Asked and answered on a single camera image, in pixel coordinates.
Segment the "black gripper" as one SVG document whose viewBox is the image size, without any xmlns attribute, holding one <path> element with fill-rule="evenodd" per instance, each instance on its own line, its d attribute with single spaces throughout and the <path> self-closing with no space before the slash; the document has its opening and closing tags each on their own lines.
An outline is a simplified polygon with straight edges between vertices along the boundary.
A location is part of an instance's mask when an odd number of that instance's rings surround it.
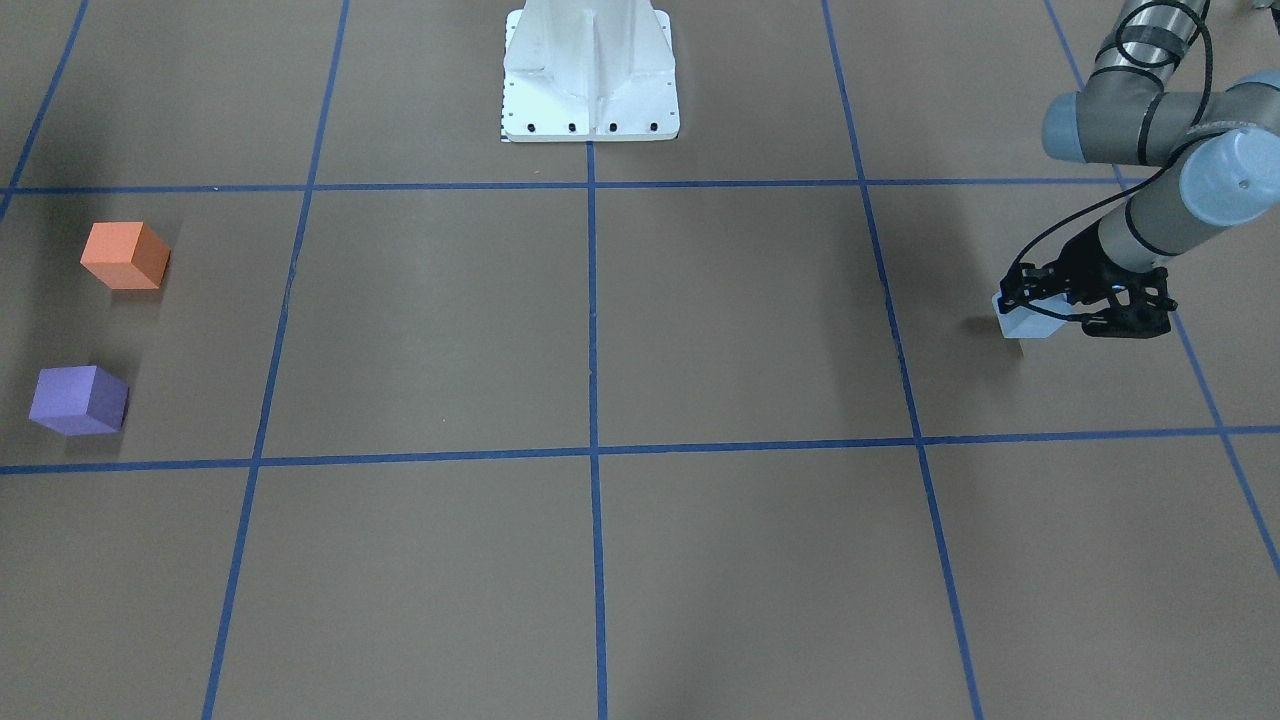
<svg viewBox="0 0 1280 720">
<path fill-rule="evenodd" d="M 1000 281 L 1000 311 L 1012 313 L 1034 301 L 1068 295 L 1071 304 L 1105 306 L 1082 323 L 1085 336 L 1108 340 L 1152 340 L 1172 331 L 1178 302 L 1169 297 L 1167 272 L 1149 266 L 1132 270 L 1112 260 L 1100 222 L 1068 241 L 1046 266 L 1014 263 Z"/>
</svg>

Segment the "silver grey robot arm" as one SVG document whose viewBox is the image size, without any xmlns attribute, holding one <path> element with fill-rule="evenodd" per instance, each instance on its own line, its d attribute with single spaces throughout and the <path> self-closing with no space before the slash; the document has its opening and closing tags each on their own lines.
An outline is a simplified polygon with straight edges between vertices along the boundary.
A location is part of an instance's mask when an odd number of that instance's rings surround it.
<svg viewBox="0 0 1280 720">
<path fill-rule="evenodd" d="M 1207 1 L 1128 1 L 1083 88 L 1056 97 L 1042 145 L 1055 159 L 1147 167 L 1094 205 L 1100 219 L 1036 265 L 1020 252 L 992 304 L 1004 337 L 1066 324 L 1089 337 L 1171 331 L 1169 263 L 1277 206 L 1277 72 L 1213 90 Z"/>
</svg>

